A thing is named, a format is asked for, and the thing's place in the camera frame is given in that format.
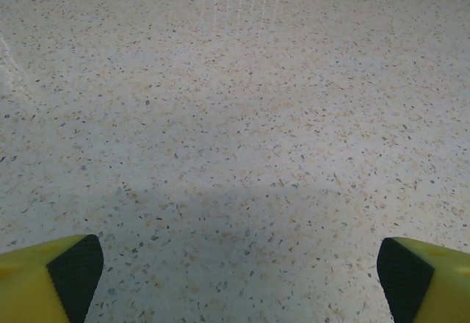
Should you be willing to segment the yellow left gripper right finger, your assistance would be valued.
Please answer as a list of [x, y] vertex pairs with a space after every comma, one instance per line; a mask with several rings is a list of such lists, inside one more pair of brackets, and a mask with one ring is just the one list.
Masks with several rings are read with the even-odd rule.
[[395, 322], [469, 322], [469, 254], [385, 238], [377, 273]]

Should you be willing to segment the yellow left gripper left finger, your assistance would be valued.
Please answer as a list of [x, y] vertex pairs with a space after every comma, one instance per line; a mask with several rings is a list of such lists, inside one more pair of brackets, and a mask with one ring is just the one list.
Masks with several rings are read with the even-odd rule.
[[104, 268], [95, 234], [1, 254], [2, 322], [83, 322]]

